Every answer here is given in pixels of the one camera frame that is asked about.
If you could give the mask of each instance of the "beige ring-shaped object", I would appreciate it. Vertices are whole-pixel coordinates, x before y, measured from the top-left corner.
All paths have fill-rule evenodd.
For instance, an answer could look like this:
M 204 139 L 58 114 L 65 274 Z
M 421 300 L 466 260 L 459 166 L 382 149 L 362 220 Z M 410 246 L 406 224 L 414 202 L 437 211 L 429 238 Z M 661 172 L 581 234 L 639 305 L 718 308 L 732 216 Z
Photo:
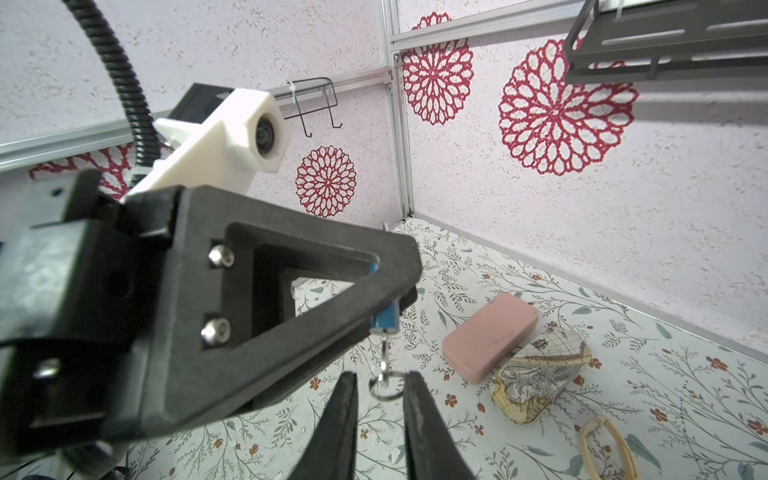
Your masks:
M 629 449 L 629 445 L 627 445 L 627 441 L 624 440 L 624 437 L 622 437 L 616 427 L 614 427 L 611 420 L 605 417 L 595 417 L 587 425 L 581 427 L 581 430 L 578 432 L 581 443 L 581 460 L 584 461 L 584 468 L 587 469 L 589 477 L 592 480 L 602 480 L 594 467 L 592 457 L 589 455 L 589 450 L 587 449 L 587 437 L 602 426 L 605 426 L 605 428 L 608 429 L 608 432 L 614 437 L 614 440 L 616 440 L 616 443 L 619 445 L 619 456 L 621 457 L 621 463 L 624 464 L 624 477 L 627 480 L 639 480 L 640 477 L 637 474 L 637 466 L 634 464 L 634 457 L 632 456 L 632 451 Z

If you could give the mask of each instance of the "camera lens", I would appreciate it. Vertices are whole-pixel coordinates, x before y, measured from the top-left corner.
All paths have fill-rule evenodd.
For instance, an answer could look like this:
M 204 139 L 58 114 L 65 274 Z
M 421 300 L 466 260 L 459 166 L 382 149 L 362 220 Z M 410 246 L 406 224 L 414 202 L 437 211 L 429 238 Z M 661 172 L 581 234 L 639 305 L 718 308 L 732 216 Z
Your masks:
M 259 149 L 259 153 L 264 155 L 268 154 L 275 144 L 275 127 L 267 117 L 259 119 L 259 124 L 256 126 L 256 147 Z

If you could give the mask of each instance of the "pink box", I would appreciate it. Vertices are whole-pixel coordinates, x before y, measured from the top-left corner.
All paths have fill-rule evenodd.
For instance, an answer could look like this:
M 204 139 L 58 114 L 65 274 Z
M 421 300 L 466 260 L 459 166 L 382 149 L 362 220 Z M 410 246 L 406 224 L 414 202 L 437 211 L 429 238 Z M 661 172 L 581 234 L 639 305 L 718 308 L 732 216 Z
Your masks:
M 537 321 L 534 306 L 502 293 L 447 335 L 442 355 L 467 382 L 480 383 Z

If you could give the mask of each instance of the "metal corner post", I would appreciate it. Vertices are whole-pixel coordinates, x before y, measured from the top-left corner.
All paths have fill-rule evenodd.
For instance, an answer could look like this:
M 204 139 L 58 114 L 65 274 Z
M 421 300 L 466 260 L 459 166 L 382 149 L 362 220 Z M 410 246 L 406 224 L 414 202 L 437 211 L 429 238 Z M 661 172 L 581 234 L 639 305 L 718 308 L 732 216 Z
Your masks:
M 402 54 L 392 53 L 391 42 L 392 35 L 400 33 L 397 0 L 379 0 L 378 16 L 382 63 L 388 65 L 392 72 L 392 81 L 389 83 L 387 111 L 389 113 L 390 134 L 392 135 L 392 150 L 394 153 L 400 211 L 402 218 L 406 218 L 414 213 L 413 182 L 408 118 L 406 117 L 405 93 L 402 85 Z

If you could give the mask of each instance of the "silver screw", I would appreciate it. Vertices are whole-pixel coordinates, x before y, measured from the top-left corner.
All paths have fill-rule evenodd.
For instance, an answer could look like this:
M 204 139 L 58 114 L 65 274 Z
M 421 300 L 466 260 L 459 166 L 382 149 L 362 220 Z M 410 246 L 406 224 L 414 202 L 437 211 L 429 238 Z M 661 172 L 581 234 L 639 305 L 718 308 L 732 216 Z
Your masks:
M 227 343 L 232 336 L 232 325 L 225 318 L 210 319 L 200 332 L 206 345 L 215 346 Z
M 35 370 L 35 378 L 38 380 L 50 379 L 55 377 L 59 370 L 61 370 L 61 360 L 45 359 L 38 364 L 38 369 Z
M 235 264 L 235 253 L 230 248 L 219 244 L 210 249 L 208 260 L 216 268 L 230 268 Z

